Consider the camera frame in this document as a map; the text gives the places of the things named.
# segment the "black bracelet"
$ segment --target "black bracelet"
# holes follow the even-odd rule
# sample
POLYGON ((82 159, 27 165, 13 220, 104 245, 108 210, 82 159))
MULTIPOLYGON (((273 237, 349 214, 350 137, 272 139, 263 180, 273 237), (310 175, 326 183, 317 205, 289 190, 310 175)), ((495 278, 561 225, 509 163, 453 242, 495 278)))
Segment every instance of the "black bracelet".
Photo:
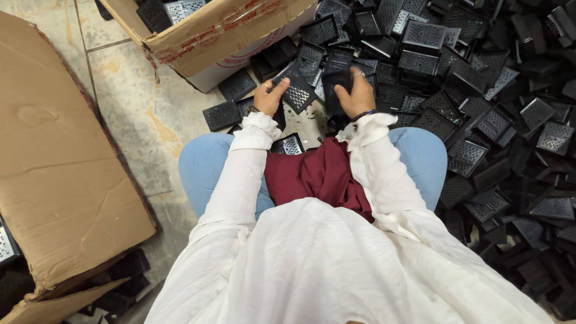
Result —
POLYGON ((352 118, 351 122, 352 122, 352 123, 355 123, 355 122, 358 121, 358 119, 360 119, 360 118, 362 118, 362 117, 364 117, 364 116, 366 116, 366 115, 371 115, 371 114, 375 114, 375 113, 378 113, 378 112, 382 112, 382 111, 377 111, 377 110, 365 111, 365 112, 359 114, 358 116, 352 118))

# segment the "stained floor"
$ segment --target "stained floor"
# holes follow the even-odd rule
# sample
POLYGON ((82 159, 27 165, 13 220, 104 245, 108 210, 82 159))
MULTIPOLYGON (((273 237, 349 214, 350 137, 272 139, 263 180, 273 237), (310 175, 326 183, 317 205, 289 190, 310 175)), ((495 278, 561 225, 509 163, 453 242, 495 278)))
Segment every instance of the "stained floor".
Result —
MULTIPOLYGON (((186 143, 209 132, 202 110, 226 100, 218 89, 196 91, 164 65, 157 84, 150 63, 116 21, 100 17, 94 0, 4 0, 0 10, 37 24, 99 107, 158 222, 158 234, 141 244, 153 287, 198 221, 180 183, 178 157, 186 143)), ((326 123, 321 105, 314 102, 300 116, 288 110, 284 134, 297 131, 305 148, 319 146, 326 123)))

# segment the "floor tile grout line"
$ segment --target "floor tile grout line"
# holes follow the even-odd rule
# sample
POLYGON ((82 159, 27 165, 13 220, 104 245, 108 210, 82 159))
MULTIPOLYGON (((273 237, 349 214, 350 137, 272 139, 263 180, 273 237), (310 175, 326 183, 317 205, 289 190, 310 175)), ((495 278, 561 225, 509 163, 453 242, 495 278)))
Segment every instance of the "floor tile grout line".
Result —
POLYGON ((127 38, 127 39, 119 40, 119 41, 114 42, 114 43, 110 43, 110 44, 98 46, 98 47, 95 47, 95 48, 91 48, 91 49, 89 49, 89 50, 86 50, 86 53, 92 53, 92 52, 100 51, 100 50, 103 50, 103 49, 105 49, 105 48, 109 48, 109 47, 112 47, 112 46, 116 46, 116 45, 128 43, 128 42, 130 42, 130 41, 132 41, 132 38, 127 38))
POLYGON ((84 41, 84 33, 82 33, 82 24, 80 22, 80 12, 78 11, 78 2, 74 0, 74 7, 76 8, 76 18, 78 19, 78 28, 80 29, 80 37, 82 37, 82 45, 84 46, 84 55, 86 55, 86 64, 88 65, 88 74, 90 75, 90 82, 92 83, 92 93, 94 93, 95 109, 98 109, 98 119, 100 120, 100 107, 98 106, 98 96, 96 95, 96 86, 94 85, 94 77, 92 76, 92 67, 90 66, 90 59, 86 51, 86 42, 84 41))

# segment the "pile of graters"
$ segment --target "pile of graters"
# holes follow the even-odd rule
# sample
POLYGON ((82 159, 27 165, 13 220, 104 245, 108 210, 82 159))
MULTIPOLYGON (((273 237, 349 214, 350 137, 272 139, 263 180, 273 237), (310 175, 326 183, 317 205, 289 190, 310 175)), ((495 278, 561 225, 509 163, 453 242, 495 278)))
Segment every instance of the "pile of graters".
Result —
MULTIPOLYGON (((391 128, 425 129, 446 145, 435 212, 449 232, 557 318, 574 319, 575 40, 576 0, 323 0, 298 46, 282 39, 251 64, 260 82, 290 77, 283 100, 296 114, 332 102, 328 75, 360 68, 377 109, 398 116, 391 128)), ((224 81, 228 102, 204 111, 210 129, 252 111, 242 98, 255 87, 243 69, 224 81)), ((350 120, 325 108, 331 136, 350 120)), ((271 149, 303 151, 296 133, 271 149)))

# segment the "open cardboard box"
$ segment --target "open cardboard box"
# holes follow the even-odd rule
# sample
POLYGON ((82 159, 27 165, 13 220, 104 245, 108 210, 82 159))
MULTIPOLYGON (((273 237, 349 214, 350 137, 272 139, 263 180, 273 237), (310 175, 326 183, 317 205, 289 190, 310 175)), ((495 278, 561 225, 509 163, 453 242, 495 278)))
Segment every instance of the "open cardboard box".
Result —
POLYGON ((56 324, 121 284, 78 288, 155 229, 48 39, 0 12, 0 58, 0 214, 36 283, 0 323, 56 324))
POLYGON ((153 67, 167 64, 207 92, 250 57, 314 20, 317 0, 212 0, 160 34, 152 34, 134 0, 101 0, 153 67))

